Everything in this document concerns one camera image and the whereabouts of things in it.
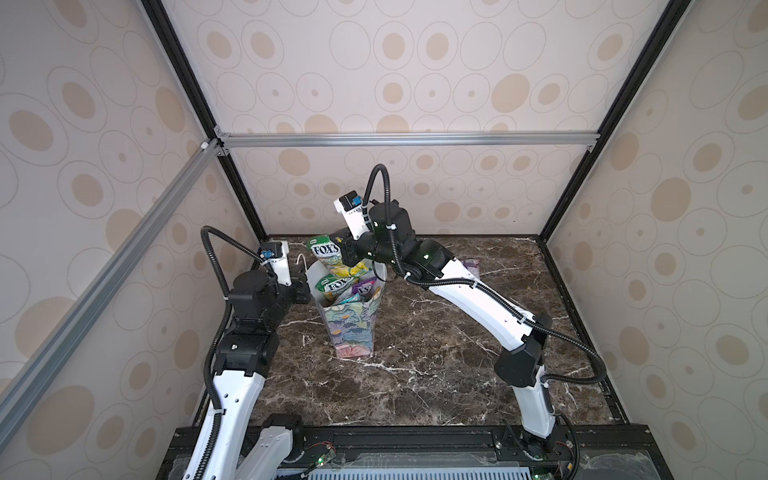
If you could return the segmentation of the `yellow green candy bag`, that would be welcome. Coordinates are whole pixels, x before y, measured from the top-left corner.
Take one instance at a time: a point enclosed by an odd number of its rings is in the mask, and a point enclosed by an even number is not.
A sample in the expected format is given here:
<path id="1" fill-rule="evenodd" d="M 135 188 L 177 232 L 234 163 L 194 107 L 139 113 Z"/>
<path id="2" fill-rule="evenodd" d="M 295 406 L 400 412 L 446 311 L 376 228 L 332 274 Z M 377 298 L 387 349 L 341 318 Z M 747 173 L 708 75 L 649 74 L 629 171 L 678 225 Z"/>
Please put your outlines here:
<path id="1" fill-rule="evenodd" d="M 364 261 L 347 266 L 343 262 L 340 247 L 328 235 L 310 238 L 306 247 L 320 262 L 325 274 L 335 279 L 368 278 L 373 275 L 371 267 Z"/>

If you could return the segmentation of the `green snack bag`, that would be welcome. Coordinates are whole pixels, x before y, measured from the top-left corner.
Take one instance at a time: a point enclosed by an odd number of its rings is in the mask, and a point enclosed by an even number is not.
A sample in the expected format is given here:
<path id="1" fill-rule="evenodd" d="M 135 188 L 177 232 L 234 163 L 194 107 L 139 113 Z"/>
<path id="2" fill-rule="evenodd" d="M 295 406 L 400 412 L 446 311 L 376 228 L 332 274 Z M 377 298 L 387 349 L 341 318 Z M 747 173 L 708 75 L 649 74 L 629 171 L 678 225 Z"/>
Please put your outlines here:
<path id="1" fill-rule="evenodd" d="M 315 283 L 315 290 L 327 301 L 333 303 L 344 291 L 358 281 L 357 277 L 337 277 L 327 274 Z"/>

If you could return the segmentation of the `small purple candy bag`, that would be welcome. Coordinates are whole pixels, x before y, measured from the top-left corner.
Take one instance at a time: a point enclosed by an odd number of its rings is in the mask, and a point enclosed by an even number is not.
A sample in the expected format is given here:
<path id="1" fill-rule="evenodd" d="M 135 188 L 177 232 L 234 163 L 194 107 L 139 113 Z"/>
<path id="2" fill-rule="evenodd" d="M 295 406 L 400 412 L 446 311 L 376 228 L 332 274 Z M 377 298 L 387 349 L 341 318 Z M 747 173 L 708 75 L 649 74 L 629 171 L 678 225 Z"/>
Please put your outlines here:
<path id="1" fill-rule="evenodd" d="M 376 285 L 376 278 L 360 281 L 352 286 L 352 296 L 355 301 L 367 301 L 375 294 Z"/>

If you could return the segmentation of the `white paper bag colourful print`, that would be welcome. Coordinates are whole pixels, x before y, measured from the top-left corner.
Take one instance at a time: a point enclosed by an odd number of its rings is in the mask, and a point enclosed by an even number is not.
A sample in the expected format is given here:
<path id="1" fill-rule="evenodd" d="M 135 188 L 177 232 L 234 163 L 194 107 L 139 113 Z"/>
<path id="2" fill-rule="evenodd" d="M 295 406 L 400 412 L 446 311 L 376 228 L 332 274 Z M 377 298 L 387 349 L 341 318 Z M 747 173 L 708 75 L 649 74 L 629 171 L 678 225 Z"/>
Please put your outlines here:
<path id="1" fill-rule="evenodd" d="M 373 356 L 374 327 L 383 300 L 387 273 L 384 265 L 372 264 L 368 260 L 364 262 L 373 268 L 373 275 L 358 278 L 356 283 L 371 278 L 377 279 L 375 294 L 367 301 L 355 301 L 352 285 L 331 303 L 315 290 L 315 283 L 326 275 L 320 262 L 316 260 L 306 271 L 313 303 L 319 311 L 330 343 L 339 359 L 367 359 Z"/>

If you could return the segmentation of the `purple berries candy bag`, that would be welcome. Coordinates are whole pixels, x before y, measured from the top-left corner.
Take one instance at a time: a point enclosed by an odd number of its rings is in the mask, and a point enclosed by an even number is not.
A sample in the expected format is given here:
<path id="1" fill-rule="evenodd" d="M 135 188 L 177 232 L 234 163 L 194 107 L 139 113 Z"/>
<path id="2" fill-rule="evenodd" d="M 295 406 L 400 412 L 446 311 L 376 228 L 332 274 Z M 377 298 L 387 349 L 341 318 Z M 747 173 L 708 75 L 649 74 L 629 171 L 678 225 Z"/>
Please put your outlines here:
<path id="1" fill-rule="evenodd" d="M 463 261 L 463 265 L 474 277 L 481 277 L 480 261 L 478 259 L 466 259 Z"/>

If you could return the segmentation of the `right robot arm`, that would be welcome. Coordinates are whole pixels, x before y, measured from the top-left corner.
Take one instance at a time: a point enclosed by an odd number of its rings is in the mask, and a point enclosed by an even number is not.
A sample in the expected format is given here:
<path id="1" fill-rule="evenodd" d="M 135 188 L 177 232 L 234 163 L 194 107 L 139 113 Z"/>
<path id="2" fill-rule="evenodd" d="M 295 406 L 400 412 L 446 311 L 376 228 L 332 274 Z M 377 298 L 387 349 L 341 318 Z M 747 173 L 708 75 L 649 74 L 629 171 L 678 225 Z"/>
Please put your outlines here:
<path id="1" fill-rule="evenodd" d="M 449 301 L 484 327 L 502 347 L 494 370 L 513 388 L 523 430 L 549 438 L 556 420 L 542 354 L 551 318 L 537 318 L 503 298 L 438 241 L 418 239 L 407 211 L 396 201 L 365 210 L 362 198 L 351 191 L 336 199 L 334 208 L 347 224 L 331 235 L 343 263 L 389 265 L 406 282 Z"/>

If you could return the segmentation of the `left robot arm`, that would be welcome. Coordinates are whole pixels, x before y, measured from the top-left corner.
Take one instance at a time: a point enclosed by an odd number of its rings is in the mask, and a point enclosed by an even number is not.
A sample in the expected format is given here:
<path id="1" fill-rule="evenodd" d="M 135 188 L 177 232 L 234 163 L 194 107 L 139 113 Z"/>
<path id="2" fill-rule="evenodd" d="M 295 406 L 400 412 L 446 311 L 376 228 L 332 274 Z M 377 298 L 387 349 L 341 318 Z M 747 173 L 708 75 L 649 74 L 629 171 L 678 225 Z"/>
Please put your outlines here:
<path id="1" fill-rule="evenodd" d="M 302 273 L 283 285 L 263 270 L 222 285 L 225 316 L 204 365 L 209 407 L 184 477 L 273 479 L 283 461 L 300 455 L 298 416 L 270 416 L 249 453 L 241 450 L 279 346 L 278 327 L 293 305 L 309 302 L 310 289 Z"/>

